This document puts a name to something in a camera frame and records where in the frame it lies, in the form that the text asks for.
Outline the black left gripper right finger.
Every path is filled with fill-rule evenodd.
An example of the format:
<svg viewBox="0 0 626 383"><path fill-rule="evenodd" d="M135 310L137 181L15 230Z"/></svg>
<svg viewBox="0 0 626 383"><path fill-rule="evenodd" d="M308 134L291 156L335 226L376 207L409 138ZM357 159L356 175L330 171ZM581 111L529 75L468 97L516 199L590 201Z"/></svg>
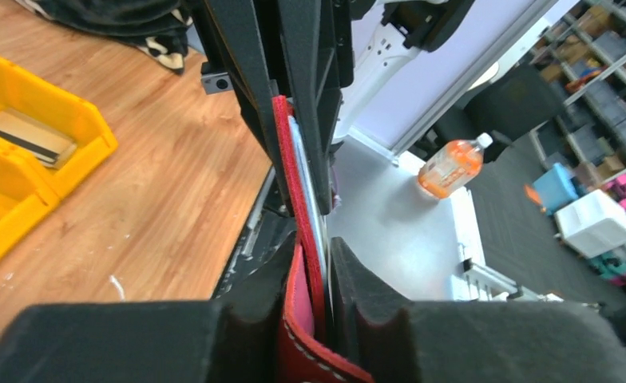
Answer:
<svg viewBox="0 0 626 383"><path fill-rule="evenodd" d="M626 351L571 302L412 301L331 241L341 353L377 382L626 382Z"/></svg>

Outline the white cards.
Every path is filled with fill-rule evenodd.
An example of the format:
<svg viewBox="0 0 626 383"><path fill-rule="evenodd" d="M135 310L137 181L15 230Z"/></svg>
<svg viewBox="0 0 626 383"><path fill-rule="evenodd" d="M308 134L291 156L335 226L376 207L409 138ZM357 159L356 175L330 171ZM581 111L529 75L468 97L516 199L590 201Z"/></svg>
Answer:
<svg viewBox="0 0 626 383"><path fill-rule="evenodd" d="M296 119L293 116L287 117L289 125L289 133L291 134L291 143L294 150L294 158L296 169L298 171L299 183L303 191L303 202L306 208L305 223L309 224L309 232L312 235L312 243L314 250L314 258L318 261L319 271L317 275L320 277L323 287L323 305L326 314L334 318L332 314L333 305L330 296L329 278L328 278L328 241L327 241L327 225L325 218L321 215L319 205L315 197L315 188L312 179L308 155L306 154L303 134Z"/></svg>

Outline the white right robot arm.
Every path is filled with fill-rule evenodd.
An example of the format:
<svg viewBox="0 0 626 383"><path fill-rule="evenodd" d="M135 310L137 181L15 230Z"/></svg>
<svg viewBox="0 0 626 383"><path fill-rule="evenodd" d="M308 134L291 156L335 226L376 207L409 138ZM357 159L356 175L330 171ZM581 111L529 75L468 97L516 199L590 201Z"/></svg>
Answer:
<svg viewBox="0 0 626 383"><path fill-rule="evenodd" d="M294 214L273 100L285 98L303 135L313 194L332 209L330 155L368 102L407 62L449 40L470 1L382 1L361 52L351 24L373 1L189 1L207 60L206 93L233 91L241 116L275 169L281 204Z"/></svg>

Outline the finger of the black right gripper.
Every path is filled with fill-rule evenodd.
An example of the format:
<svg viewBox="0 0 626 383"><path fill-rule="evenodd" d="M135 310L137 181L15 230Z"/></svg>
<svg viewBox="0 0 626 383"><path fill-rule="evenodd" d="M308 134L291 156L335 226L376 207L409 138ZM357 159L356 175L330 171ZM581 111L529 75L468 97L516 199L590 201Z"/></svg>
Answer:
<svg viewBox="0 0 626 383"><path fill-rule="evenodd" d="M272 162L286 216L293 216L283 159L279 150L274 96L253 1L195 1L194 21L204 38L209 62L225 71L241 107L241 116Z"/></svg>
<svg viewBox="0 0 626 383"><path fill-rule="evenodd" d="M289 93L303 135L314 196L332 210L331 142L342 89L354 80L348 1L278 1Z"/></svg>

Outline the red leather card holder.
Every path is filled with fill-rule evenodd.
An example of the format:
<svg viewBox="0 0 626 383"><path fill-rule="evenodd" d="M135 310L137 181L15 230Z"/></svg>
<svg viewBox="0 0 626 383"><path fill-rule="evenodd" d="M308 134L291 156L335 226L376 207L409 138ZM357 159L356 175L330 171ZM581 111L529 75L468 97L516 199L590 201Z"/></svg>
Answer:
<svg viewBox="0 0 626 383"><path fill-rule="evenodd" d="M287 98L273 97L272 106L279 150L297 225L293 258L285 285L278 329L275 379L278 382L371 382L372 376L324 345L326 309L318 261L314 258L310 227L299 183L288 116L293 108Z"/></svg>

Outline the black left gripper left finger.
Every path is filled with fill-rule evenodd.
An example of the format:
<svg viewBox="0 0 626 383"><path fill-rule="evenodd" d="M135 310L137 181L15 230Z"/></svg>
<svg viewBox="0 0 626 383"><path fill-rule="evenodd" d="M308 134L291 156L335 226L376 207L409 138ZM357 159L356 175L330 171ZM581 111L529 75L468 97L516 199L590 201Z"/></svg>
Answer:
<svg viewBox="0 0 626 383"><path fill-rule="evenodd" d="M206 301L30 306L0 337L0 382L272 382L294 249Z"/></svg>

